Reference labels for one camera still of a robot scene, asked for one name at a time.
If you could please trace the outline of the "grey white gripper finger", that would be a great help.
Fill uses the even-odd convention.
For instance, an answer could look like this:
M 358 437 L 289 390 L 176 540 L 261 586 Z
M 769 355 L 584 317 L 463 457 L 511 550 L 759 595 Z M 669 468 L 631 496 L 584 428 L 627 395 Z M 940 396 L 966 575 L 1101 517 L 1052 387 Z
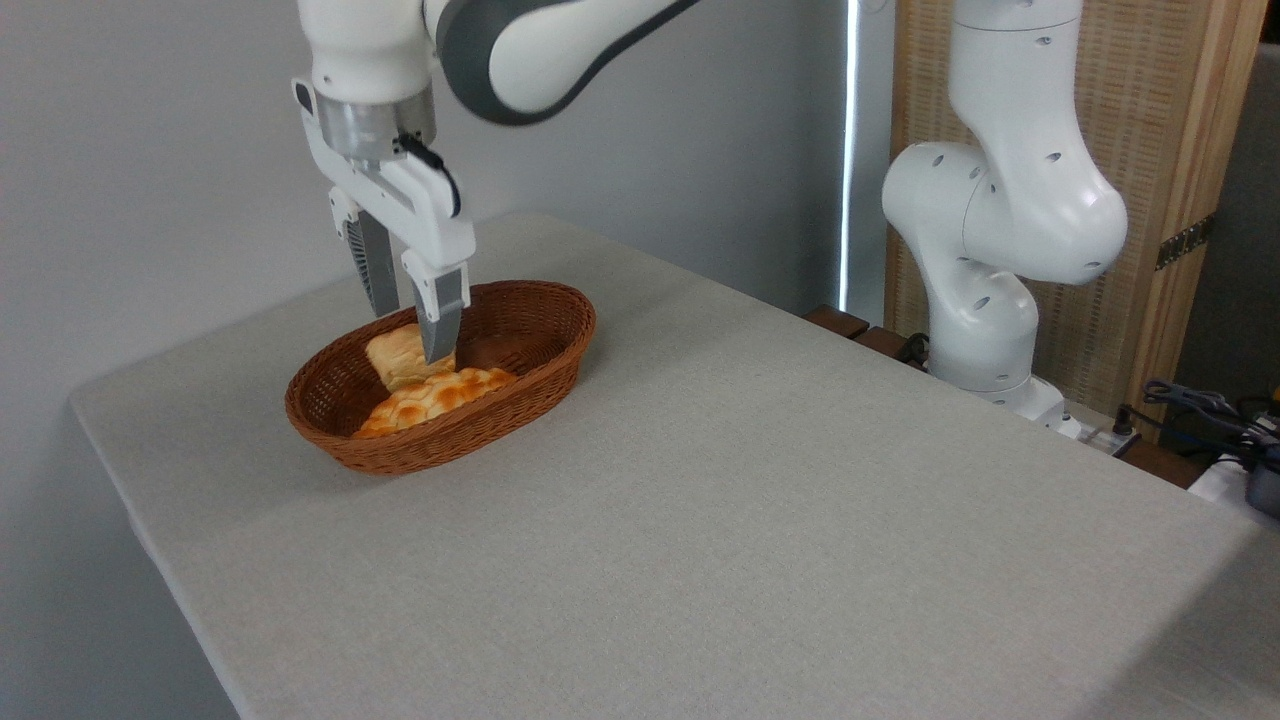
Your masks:
M 340 187 L 332 187 L 329 202 L 335 232 L 349 250 L 374 315 L 398 311 L 401 299 L 388 229 Z
M 401 263 L 413 283 L 425 360 L 439 363 L 456 351 L 462 315 L 471 304 L 468 264 L 434 268 L 412 249 L 402 252 Z

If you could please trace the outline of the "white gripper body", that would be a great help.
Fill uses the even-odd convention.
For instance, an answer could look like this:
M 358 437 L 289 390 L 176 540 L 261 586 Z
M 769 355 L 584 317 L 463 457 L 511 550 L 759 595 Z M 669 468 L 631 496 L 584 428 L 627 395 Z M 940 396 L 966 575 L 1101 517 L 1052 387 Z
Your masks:
M 369 211 L 431 269 L 444 273 L 475 254 L 474 223 L 454 200 L 454 184 L 438 164 L 412 154 L 420 137 L 392 127 L 356 158 L 330 146 L 317 118 L 321 102 L 300 104 L 312 158 L 320 172 Z

